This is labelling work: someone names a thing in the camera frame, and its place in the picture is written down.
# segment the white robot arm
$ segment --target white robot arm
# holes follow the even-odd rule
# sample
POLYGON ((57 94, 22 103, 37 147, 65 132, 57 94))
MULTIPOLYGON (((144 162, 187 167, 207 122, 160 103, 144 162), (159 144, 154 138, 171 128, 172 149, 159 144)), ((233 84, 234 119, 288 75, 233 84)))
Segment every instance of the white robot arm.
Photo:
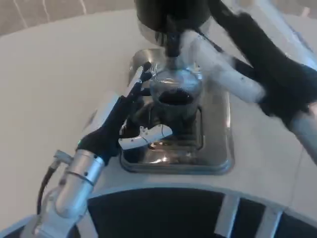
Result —
POLYGON ((27 224, 21 237, 66 238, 85 215, 87 199, 109 159, 117 156, 119 145, 126 150, 172 135, 168 126, 160 124, 151 129, 142 128, 136 138, 119 139, 120 129, 141 91, 142 83, 152 76, 148 72, 150 67, 148 62, 138 69, 125 96, 106 94, 86 125, 73 157, 57 151, 40 189, 38 215, 27 224), (68 167, 58 186, 46 195, 42 203, 45 185, 60 163, 68 167))

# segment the dark coffee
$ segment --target dark coffee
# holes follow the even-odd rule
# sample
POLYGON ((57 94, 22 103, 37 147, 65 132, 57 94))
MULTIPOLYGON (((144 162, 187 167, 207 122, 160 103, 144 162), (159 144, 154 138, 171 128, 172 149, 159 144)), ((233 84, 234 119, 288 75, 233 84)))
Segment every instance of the dark coffee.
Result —
POLYGON ((161 103, 169 104, 169 105, 187 105, 191 104, 194 100, 193 96, 184 90, 177 89, 176 91, 166 91, 163 92, 158 100, 161 103))

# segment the black cable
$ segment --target black cable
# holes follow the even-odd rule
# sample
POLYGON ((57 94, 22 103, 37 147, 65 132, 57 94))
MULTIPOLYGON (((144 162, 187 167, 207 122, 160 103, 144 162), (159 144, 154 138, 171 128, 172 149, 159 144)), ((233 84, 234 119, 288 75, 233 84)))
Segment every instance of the black cable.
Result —
POLYGON ((46 186, 48 185, 52 175, 54 174, 54 172, 56 171, 55 168, 52 168, 51 166, 48 168, 42 183, 41 183, 41 187, 38 193, 38 200, 37 200, 37 207, 36 207, 36 212, 39 215, 41 213, 41 206, 42 206, 42 199, 43 199, 43 193, 44 190, 46 188, 46 186))

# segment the tile floor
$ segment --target tile floor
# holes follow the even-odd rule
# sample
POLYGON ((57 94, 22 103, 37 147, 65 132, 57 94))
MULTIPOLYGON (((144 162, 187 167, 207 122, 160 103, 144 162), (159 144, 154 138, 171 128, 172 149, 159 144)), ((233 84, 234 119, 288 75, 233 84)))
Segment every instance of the tile floor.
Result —
MULTIPOLYGON (((253 0, 236 0, 242 6, 253 0)), ((271 0, 287 14, 317 19, 317 0, 271 0)), ((83 14, 134 7, 133 0, 0 0, 0 35, 83 14)))

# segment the black panel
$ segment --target black panel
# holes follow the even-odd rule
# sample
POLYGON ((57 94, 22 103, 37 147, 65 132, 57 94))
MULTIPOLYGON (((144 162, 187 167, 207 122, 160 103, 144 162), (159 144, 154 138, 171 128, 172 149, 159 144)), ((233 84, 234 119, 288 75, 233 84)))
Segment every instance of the black panel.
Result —
POLYGON ((197 189, 153 188, 91 199, 101 238, 213 238, 223 195, 197 189))
POLYGON ((283 214, 275 238, 316 238, 317 228, 283 214))
POLYGON ((24 227, 21 227, 19 229, 16 229, 15 231, 11 232, 4 238, 20 238, 20 234, 22 233, 24 227))
POLYGON ((265 210, 265 206, 241 199, 231 238, 254 238, 265 210))

